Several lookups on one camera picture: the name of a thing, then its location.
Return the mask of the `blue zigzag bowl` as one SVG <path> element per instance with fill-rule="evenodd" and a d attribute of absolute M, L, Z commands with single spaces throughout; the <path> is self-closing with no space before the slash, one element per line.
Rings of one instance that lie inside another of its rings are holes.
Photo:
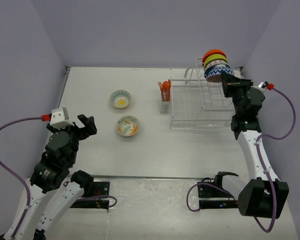
<path fill-rule="evenodd" d="M 230 75 L 234 75 L 232 68 L 226 63 L 215 64 L 207 68 L 204 72 L 204 77 L 208 82 L 220 83 L 222 81 L 221 74 L 225 72 Z"/>

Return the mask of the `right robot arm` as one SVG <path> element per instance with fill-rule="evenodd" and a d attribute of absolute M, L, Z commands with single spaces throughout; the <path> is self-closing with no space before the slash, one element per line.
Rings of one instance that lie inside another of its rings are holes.
<path fill-rule="evenodd" d="M 258 113 L 265 100 L 262 87 L 253 85 L 252 80 L 235 77 L 223 72 L 222 90 L 234 106 L 231 130 L 241 147 L 248 169 L 248 183 L 235 173 L 219 172 L 213 191 L 223 197 L 232 195 L 241 215 L 255 218 L 278 219 L 289 194 L 289 187 L 274 172 L 263 146 L 262 130 Z"/>

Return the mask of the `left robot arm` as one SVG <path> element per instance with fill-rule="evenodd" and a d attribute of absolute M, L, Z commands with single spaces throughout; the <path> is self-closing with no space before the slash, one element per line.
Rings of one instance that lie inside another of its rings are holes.
<path fill-rule="evenodd" d="M 79 170 L 70 178 L 68 189 L 64 190 L 63 195 L 51 207 L 47 206 L 69 175 L 69 169 L 74 166 L 79 142 L 97 133 L 93 116 L 80 114 L 77 118 L 83 127 L 70 121 L 61 110 L 39 117 L 39 120 L 48 122 L 46 127 L 52 135 L 29 182 L 0 161 L 0 165 L 21 182 L 26 194 L 26 200 L 17 211 L 12 226 L 0 235 L 0 240 L 44 240 L 48 228 L 74 202 L 93 193 L 94 178 Z"/>

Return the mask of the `floral orange flower bowl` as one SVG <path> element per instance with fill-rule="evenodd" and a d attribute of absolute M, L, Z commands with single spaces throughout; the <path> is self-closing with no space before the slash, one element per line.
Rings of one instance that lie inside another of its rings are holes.
<path fill-rule="evenodd" d="M 139 125 L 139 120 L 136 117 L 126 115 L 116 122 L 115 128 L 122 137 L 132 137 L 138 132 Z"/>

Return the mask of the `yellow blue sun bowl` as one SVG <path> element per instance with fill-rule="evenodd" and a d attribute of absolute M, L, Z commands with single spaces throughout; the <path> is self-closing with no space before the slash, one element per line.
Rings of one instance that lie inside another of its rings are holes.
<path fill-rule="evenodd" d="M 132 96 L 128 91 L 119 89 L 110 95 L 109 100 L 114 108 L 124 109 L 130 105 Z"/>

